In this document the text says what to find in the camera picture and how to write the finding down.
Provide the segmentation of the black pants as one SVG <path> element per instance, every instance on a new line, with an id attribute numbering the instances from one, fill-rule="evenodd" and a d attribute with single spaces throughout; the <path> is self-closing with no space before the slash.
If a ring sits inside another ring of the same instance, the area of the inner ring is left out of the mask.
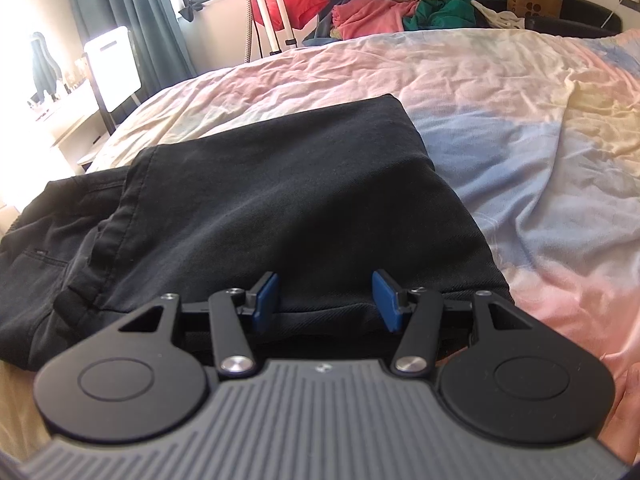
<path id="1" fill-rule="evenodd" d="M 49 183 L 1 242 L 1 357 L 38 370 L 165 292 L 186 302 L 277 273 L 265 356 L 389 356 L 371 295 L 506 296 L 482 232 L 393 96 L 143 150 Z"/>

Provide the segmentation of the pastel bed sheet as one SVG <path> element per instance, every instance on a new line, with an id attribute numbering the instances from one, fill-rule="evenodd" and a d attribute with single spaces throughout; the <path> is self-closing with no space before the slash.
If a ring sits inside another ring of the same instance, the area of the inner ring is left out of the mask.
<path id="1" fill-rule="evenodd" d="M 391 94 L 473 215 L 516 303 L 616 381 L 602 434 L 639 457 L 639 36 L 403 32 L 221 68 L 158 92 L 94 170 L 145 148 Z"/>

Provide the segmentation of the white desk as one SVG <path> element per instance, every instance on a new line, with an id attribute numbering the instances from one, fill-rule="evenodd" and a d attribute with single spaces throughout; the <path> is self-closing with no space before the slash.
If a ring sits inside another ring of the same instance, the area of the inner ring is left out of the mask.
<path id="1" fill-rule="evenodd" d="M 88 80 L 47 104 L 27 133 L 21 161 L 46 174 L 83 174 L 108 138 Z"/>

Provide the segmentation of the pink garment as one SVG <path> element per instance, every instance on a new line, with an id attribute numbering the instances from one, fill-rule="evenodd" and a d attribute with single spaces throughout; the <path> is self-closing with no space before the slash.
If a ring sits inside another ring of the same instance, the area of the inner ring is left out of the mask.
<path id="1" fill-rule="evenodd" d="M 343 40 L 404 30 L 404 18 L 411 18 L 416 0 L 349 0 L 331 10 L 332 24 Z"/>

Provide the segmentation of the green garment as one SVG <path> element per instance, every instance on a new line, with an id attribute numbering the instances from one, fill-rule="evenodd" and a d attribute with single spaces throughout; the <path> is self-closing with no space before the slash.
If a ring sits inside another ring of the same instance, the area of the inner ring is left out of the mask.
<path id="1" fill-rule="evenodd" d="M 405 32 L 475 28 L 471 0 L 420 0 L 411 16 L 402 19 Z"/>

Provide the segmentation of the teal item on desk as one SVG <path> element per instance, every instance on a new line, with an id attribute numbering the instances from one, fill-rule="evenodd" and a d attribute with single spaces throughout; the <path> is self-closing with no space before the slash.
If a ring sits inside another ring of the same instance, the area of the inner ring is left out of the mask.
<path id="1" fill-rule="evenodd" d="M 58 63 L 52 58 L 48 49 L 46 38 L 41 32 L 32 34 L 32 78 L 37 91 L 39 101 L 44 100 L 44 95 L 50 96 L 55 102 L 58 99 L 58 82 L 62 80 L 62 72 Z"/>

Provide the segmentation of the garment steamer stand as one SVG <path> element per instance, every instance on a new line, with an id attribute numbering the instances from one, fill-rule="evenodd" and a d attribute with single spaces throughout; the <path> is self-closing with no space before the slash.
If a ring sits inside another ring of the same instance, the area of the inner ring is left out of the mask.
<path id="1" fill-rule="evenodd" d="M 298 43 L 293 32 L 290 18 L 288 17 L 288 9 L 286 8 L 285 2 L 284 0 L 274 1 L 277 3 L 277 9 L 285 32 L 284 49 L 295 49 L 298 47 Z M 277 32 L 273 27 L 267 0 L 256 0 L 256 3 L 258 5 L 259 15 L 262 18 L 262 27 L 265 29 L 267 34 L 270 54 L 275 55 L 281 53 L 284 49 L 280 46 Z"/>

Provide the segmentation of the teal curtain left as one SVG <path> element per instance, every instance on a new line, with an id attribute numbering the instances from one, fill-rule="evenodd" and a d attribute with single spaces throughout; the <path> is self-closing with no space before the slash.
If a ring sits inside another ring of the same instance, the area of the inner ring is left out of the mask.
<path id="1" fill-rule="evenodd" d="M 170 0 L 70 0 L 83 42 L 129 30 L 146 92 L 193 78 L 196 70 Z"/>

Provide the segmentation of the white chair black frame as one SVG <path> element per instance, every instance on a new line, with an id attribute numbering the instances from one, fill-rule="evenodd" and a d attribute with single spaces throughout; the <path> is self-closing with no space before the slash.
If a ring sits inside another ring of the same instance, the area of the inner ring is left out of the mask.
<path id="1" fill-rule="evenodd" d="M 88 41 L 84 59 L 99 112 L 107 132 L 113 134 L 117 128 L 114 110 L 127 100 L 135 107 L 140 105 L 137 92 L 142 89 L 142 81 L 128 28 L 119 26 Z"/>

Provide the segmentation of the wall socket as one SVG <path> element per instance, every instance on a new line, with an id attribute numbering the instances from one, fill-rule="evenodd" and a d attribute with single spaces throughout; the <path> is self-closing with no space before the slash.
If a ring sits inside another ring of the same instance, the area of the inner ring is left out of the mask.
<path id="1" fill-rule="evenodd" d="M 620 0 L 620 4 L 636 12 L 640 10 L 640 0 Z"/>

